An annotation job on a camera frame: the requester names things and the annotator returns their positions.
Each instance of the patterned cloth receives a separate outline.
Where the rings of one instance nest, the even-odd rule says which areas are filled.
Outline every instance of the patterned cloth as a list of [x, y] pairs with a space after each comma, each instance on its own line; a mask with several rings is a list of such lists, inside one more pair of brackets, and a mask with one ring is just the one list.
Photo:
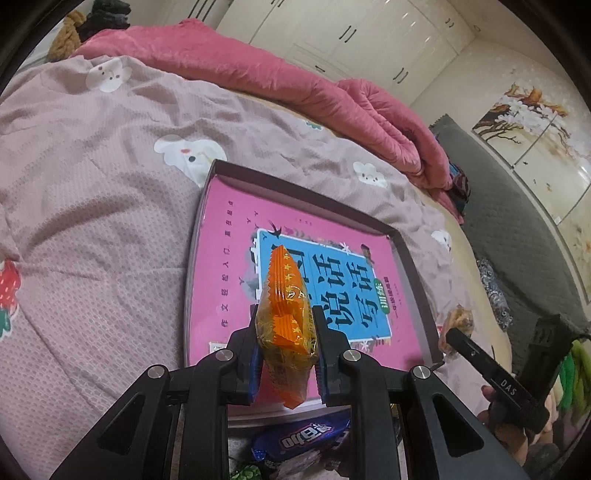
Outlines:
[[495, 271], [486, 258], [476, 260], [476, 264], [480, 271], [480, 280], [484, 285], [484, 289], [488, 295], [488, 301], [491, 303], [492, 311], [495, 314], [496, 322], [501, 327], [501, 330], [506, 332], [513, 323], [513, 317], [511, 316], [511, 309], [507, 304], [505, 294], [496, 282]]
[[[0, 435], [32, 480], [48, 479], [147, 367], [182, 366], [191, 232], [219, 149], [397, 228], [440, 323], [470, 305], [431, 237], [443, 215], [393, 166], [327, 129], [129, 57], [35, 67], [0, 100], [0, 261], [22, 278], [0, 337]], [[437, 375], [472, 411], [486, 409], [468, 362]]]

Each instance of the blue snack package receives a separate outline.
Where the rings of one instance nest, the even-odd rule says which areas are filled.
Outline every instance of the blue snack package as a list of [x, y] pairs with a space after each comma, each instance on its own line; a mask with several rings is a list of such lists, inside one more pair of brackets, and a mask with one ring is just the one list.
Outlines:
[[255, 437], [252, 455], [257, 462], [267, 457], [275, 462], [289, 460], [320, 443], [336, 439], [349, 428], [350, 419], [350, 412], [346, 410], [276, 425]]

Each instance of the pink comforter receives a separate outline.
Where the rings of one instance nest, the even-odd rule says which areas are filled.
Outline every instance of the pink comforter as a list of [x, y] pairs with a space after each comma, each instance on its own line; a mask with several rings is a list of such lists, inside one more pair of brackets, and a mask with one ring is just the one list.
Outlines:
[[186, 79], [281, 102], [383, 158], [462, 222], [444, 192], [452, 183], [441, 146], [410, 108], [367, 80], [332, 83], [265, 50], [224, 37], [196, 19], [166, 27], [105, 30], [74, 55], [127, 55]]

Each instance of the bed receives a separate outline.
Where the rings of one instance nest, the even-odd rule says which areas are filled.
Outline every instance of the bed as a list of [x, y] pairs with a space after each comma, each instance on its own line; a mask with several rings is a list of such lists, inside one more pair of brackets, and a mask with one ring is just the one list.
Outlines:
[[[49, 478], [147, 366], [182, 365], [184, 278], [211, 158], [397, 228], [436, 323], [458, 303], [472, 309], [475, 341], [510, 369], [445, 198], [447, 157], [422, 122], [366, 82], [334, 90], [258, 50], [236, 61], [204, 28], [99, 34], [0, 98], [0, 268], [11, 279], [0, 299], [0, 436], [32, 480]], [[449, 233], [451, 252], [434, 232]], [[472, 411], [486, 408], [467, 362], [438, 373]]]

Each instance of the orange snack bag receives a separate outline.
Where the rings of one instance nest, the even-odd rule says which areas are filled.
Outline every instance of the orange snack bag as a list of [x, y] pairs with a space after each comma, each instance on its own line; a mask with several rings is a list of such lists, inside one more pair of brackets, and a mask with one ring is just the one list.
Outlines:
[[256, 312], [256, 336], [274, 387], [286, 407], [296, 408], [306, 400], [318, 353], [306, 285], [283, 245], [271, 253]]

